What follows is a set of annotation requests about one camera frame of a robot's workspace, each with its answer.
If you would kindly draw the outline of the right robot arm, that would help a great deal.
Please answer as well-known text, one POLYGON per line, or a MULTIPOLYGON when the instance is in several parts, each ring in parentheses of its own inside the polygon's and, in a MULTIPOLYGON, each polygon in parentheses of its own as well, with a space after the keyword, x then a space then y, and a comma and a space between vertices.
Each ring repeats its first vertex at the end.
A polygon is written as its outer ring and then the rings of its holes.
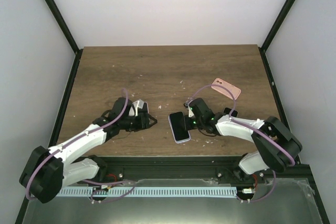
POLYGON ((244 184, 252 174, 272 169, 282 173, 295 165, 295 158, 302 151, 302 144, 292 132, 277 118, 248 120, 237 118, 235 110, 213 113, 205 101, 197 98, 185 104, 185 129, 198 129, 211 136, 232 136, 254 143, 257 150, 242 156, 233 177, 244 184))

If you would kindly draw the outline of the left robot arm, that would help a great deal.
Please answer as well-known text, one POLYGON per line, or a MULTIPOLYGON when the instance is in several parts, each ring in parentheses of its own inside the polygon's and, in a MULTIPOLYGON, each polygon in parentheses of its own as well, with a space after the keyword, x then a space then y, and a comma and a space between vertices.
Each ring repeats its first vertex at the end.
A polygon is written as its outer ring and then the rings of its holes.
POLYGON ((32 151, 19 179, 26 189, 26 198, 47 203, 62 188, 78 182, 105 185, 106 162, 95 155, 84 158, 83 154, 109 141, 120 131, 146 130, 157 122, 149 113, 147 102, 118 98, 111 109, 79 134, 58 145, 39 146, 32 151))

